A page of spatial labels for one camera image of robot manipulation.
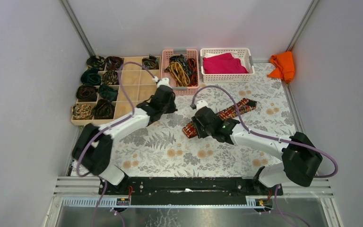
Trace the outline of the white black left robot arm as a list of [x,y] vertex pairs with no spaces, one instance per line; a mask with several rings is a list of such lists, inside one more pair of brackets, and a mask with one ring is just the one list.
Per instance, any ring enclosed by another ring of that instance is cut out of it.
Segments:
[[72,157],[90,174],[107,181],[114,193],[123,194],[128,187],[127,175],[111,163],[114,144],[176,110],[173,89],[159,85],[147,101],[135,106],[128,115],[100,126],[87,124],[72,150]]

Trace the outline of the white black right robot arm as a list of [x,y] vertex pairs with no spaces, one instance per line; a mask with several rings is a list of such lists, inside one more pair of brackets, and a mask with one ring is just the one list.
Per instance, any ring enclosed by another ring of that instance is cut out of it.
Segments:
[[309,187],[323,160],[322,155],[313,150],[308,137],[301,132],[290,137],[273,136],[266,131],[249,129],[239,120],[222,120],[206,106],[196,111],[192,121],[199,138],[210,136],[220,143],[247,146],[281,160],[281,163],[257,171],[252,188],[259,195],[281,183],[292,182]]

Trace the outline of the red checkered patterned tie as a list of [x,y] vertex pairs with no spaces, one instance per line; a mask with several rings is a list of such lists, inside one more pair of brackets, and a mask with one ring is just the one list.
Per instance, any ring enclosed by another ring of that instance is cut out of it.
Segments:
[[[257,108],[257,103],[258,103],[257,101],[254,101],[254,100],[251,100],[248,98],[243,98],[236,104],[240,111],[240,114],[244,114],[244,113],[250,112],[252,110],[255,110]],[[237,110],[236,110],[235,106],[232,105],[222,111],[219,111],[218,113],[216,113],[216,115],[219,116],[221,118],[221,120],[235,118],[235,117],[237,117]],[[182,132],[189,139],[194,138],[198,135],[197,129],[195,128],[193,121],[190,121],[186,126],[184,126],[182,129]]]

